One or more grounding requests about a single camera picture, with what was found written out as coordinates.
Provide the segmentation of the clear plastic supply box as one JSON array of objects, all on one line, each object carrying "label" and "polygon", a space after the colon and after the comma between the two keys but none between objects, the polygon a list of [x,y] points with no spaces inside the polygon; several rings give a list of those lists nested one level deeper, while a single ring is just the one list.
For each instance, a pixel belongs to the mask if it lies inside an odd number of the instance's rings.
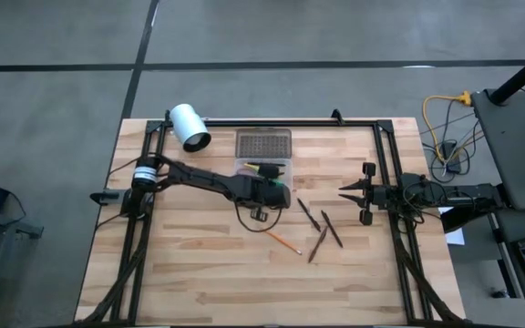
[{"label": "clear plastic supply box", "polygon": [[277,167],[280,171],[278,180],[283,182],[290,190],[293,189],[293,164],[289,159],[257,159],[257,158],[238,158],[234,160],[233,173],[236,174],[237,169],[246,168],[246,162],[272,162],[283,163],[285,167]]}]

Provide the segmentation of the dark equipment cart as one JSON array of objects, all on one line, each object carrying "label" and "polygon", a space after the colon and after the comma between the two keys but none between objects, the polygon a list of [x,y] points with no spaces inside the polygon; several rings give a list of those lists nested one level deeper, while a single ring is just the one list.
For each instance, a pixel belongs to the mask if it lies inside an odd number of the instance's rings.
[{"label": "dark equipment cart", "polygon": [[509,202],[525,210],[525,92],[498,106],[484,90],[472,95],[472,104]]}]

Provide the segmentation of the white spot lamp black rim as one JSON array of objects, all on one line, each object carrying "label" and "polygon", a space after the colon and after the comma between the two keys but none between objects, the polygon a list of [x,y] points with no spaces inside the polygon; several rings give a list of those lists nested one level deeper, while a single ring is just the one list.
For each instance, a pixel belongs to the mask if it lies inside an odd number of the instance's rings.
[{"label": "white spot lamp black rim", "polygon": [[211,134],[200,115],[189,104],[179,104],[170,111],[174,134],[186,152],[197,152],[211,143]]}]

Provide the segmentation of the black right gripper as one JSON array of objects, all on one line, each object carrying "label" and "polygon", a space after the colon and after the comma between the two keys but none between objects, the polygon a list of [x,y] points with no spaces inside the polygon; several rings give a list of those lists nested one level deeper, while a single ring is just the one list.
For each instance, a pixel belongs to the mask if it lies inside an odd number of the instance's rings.
[{"label": "black right gripper", "polygon": [[380,210],[387,210],[392,213],[398,213],[396,203],[396,194],[393,187],[389,185],[374,185],[372,178],[376,174],[376,164],[373,162],[364,162],[362,171],[365,174],[364,179],[339,188],[339,190],[361,190],[364,197],[358,197],[348,194],[340,194],[340,197],[351,200],[360,210],[359,220],[369,226],[373,223],[373,212],[370,210],[371,205],[376,205]]}]

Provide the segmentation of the white paper sheet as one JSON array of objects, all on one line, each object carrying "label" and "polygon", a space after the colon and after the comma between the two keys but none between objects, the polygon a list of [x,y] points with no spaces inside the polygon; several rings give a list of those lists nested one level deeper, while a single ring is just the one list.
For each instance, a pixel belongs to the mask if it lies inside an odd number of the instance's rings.
[{"label": "white paper sheet", "polygon": [[[438,208],[440,214],[444,214],[445,212],[452,210],[452,207],[439,207]],[[458,245],[458,246],[464,246],[465,245],[465,239],[463,230],[461,228],[452,231],[447,232],[445,234],[446,242],[449,245]]]}]

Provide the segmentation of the plain black pen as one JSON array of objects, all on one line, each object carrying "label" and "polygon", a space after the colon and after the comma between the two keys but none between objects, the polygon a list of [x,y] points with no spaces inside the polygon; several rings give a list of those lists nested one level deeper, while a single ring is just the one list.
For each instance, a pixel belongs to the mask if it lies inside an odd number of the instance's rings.
[{"label": "plain black pen", "polygon": [[312,225],[314,226],[314,228],[318,231],[318,232],[321,232],[322,231],[322,228],[321,226],[319,225],[319,223],[314,219],[311,211],[309,211],[309,209],[304,205],[304,202],[297,198],[297,203],[299,204],[299,206],[301,207],[301,209],[303,210],[304,214],[306,215],[306,217],[309,219],[309,221],[312,223]]},{"label": "plain black pen", "polygon": [[324,210],[321,210],[321,214],[324,218],[324,221],[325,223],[327,224],[327,227],[328,229],[330,230],[330,232],[332,232],[332,235],[334,236],[335,240],[336,240],[336,243],[338,244],[338,246],[340,248],[344,248],[344,245],[339,237],[339,235],[337,234],[336,230],[335,230],[335,226],[333,225],[333,223],[331,222],[328,214],[324,211]]}]

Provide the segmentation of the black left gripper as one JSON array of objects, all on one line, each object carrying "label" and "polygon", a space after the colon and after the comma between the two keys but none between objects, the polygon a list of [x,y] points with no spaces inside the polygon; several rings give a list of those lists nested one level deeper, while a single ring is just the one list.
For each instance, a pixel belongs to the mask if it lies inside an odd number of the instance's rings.
[{"label": "black left gripper", "polygon": [[255,188],[255,199],[257,204],[251,210],[250,217],[259,222],[268,220],[268,213],[264,207],[271,210],[284,210],[291,206],[291,191],[287,186],[276,185],[272,182],[280,175],[280,171],[274,166],[262,166],[262,176],[255,177],[262,180],[262,184]]}]

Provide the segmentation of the black pole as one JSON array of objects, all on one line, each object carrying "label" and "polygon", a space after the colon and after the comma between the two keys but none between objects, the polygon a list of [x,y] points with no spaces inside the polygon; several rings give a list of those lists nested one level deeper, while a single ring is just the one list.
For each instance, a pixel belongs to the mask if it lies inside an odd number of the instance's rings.
[{"label": "black pole", "polygon": [[489,101],[494,105],[501,105],[525,86],[525,66],[513,77],[489,95]]}]

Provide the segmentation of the black power adapter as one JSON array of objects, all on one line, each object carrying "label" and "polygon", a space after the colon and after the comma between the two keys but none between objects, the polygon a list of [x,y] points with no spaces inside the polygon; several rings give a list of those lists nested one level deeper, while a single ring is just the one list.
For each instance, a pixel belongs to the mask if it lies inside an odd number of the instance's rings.
[{"label": "black power adapter", "polygon": [[461,163],[457,148],[458,144],[456,141],[444,141],[440,146],[441,153],[446,160],[446,173],[458,174],[461,172]]}]

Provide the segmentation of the orange pencil with eraser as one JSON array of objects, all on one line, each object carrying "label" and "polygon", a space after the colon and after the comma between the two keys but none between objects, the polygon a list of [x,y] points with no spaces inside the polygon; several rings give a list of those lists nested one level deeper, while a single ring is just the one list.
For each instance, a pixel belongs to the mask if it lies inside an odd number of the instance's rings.
[{"label": "orange pencil with eraser", "polygon": [[272,238],[274,238],[276,241],[280,242],[283,246],[285,246],[286,248],[290,249],[291,251],[294,251],[298,255],[303,255],[302,251],[300,251],[298,248],[296,248],[294,245],[292,245],[289,241],[285,240],[284,238],[282,238],[278,234],[273,233],[271,231],[265,231],[265,233],[267,235],[271,236]]}]

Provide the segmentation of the black table clamp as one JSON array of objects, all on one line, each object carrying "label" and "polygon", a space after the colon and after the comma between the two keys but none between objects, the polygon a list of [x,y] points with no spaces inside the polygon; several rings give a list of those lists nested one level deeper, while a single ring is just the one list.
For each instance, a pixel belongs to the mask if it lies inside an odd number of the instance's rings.
[{"label": "black table clamp", "polygon": [[106,206],[119,203],[120,192],[116,190],[103,190],[101,192],[91,193],[89,197],[99,206]]}]

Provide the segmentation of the brown pen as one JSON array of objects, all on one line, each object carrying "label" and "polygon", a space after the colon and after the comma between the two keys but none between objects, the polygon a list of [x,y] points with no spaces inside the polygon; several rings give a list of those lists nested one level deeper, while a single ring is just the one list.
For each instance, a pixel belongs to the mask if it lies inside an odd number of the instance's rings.
[{"label": "brown pen", "polygon": [[315,256],[316,256],[316,254],[317,254],[317,252],[318,252],[320,246],[321,246],[322,243],[324,242],[324,239],[325,239],[325,236],[326,236],[326,234],[327,234],[327,231],[328,231],[328,228],[327,228],[327,226],[325,226],[325,227],[323,228],[322,232],[321,232],[320,237],[318,238],[318,240],[317,240],[315,246],[313,247],[313,249],[312,249],[312,251],[311,251],[311,253],[310,253],[309,257],[308,257],[308,261],[307,261],[307,263],[311,263],[311,262],[314,260],[314,258],[315,258]]}]

